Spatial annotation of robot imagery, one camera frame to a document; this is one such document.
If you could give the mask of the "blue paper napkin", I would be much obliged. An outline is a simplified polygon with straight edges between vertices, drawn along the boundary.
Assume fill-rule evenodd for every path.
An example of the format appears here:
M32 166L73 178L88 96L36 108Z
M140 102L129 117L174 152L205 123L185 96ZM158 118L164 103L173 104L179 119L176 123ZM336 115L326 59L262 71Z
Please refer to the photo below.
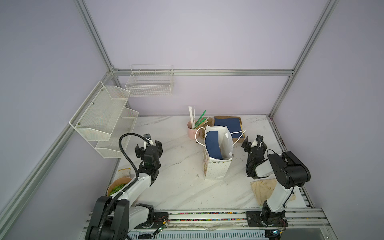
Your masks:
M219 145L219 133L218 131L210 131L207 132L205 137L206 149L210 158L216 160L223 160L223 156L221 154L220 145Z

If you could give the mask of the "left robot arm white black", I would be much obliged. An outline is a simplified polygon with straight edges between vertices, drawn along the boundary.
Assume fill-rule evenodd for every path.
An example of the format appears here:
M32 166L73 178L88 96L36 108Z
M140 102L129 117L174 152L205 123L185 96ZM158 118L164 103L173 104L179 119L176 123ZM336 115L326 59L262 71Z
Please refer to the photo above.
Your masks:
M135 147L135 153L142 160L139 175L111 196L98 198L86 240L124 240L134 228L148 228L154 224L154 207L147 204L133 206L133 203L157 179L163 146L159 141L150 141L145 147Z

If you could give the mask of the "cartoon animal paper gift bag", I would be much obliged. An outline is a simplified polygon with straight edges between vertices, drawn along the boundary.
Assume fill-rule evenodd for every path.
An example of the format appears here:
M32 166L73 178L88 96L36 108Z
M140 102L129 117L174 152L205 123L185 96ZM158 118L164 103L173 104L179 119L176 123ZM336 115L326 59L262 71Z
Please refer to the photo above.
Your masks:
M196 142L203 146L203 168L205 180L218 181L224 179L233 160L234 145L240 138L233 140L233 135L239 133L242 137L245 131L231 133L227 127L215 126L197 129L205 134L204 142Z

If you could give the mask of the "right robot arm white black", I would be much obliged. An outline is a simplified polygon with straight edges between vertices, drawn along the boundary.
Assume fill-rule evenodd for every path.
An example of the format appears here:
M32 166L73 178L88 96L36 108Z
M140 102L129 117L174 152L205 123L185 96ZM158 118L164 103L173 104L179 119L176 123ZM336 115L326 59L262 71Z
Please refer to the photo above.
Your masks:
M256 136L252 143L245 138L242 148L248 153L245 167L248 177L263 180L275 175L277 180L271 196L263 203L260 215L256 217L253 212L247 212L249 223L255 220L257 227L285 227L287 203L297 189L310 181L309 169L291 151L268 154L268 146L261 135Z

